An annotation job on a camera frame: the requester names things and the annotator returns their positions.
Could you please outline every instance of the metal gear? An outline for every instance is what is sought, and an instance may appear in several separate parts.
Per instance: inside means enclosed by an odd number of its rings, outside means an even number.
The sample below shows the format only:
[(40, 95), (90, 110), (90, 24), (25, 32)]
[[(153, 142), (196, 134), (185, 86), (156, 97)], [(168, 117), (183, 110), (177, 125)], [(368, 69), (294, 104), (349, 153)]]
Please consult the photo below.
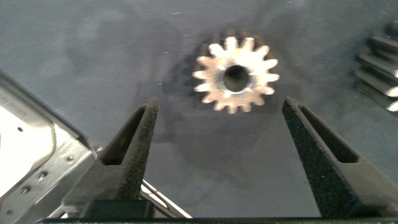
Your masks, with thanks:
[(261, 95), (271, 95), (275, 90), (269, 82), (279, 79), (279, 75), (269, 73), (278, 63), (276, 59), (264, 60), (269, 47), (262, 45), (254, 49), (255, 39), (246, 37), (239, 47), (235, 36), (225, 38), (224, 46), (211, 44), (208, 47), (212, 57), (198, 57), (197, 62), (204, 70), (193, 72), (193, 77), (204, 82), (195, 87), (196, 92), (208, 94), (203, 103), (215, 101), (214, 110), (221, 111), (228, 107), (229, 114), (235, 114), (239, 107), (244, 112), (251, 111), (251, 103), (261, 106)]

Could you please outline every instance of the dark gray surface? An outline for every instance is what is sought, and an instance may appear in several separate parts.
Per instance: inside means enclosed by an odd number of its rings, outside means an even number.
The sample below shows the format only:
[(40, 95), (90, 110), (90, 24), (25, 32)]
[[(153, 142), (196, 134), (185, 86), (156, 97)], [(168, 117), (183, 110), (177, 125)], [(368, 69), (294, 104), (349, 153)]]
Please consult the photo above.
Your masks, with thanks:
[[(398, 1), (2, 1), (0, 67), (105, 145), (145, 99), (159, 117), (145, 178), (195, 217), (313, 217), (282, 116), (293, 96), (398, 182), (397, 120), (353, 89), (355, 55)], [(227, 27), (279, 59), (276, 93), (217, 113), (190, 78), (201, 43)]]

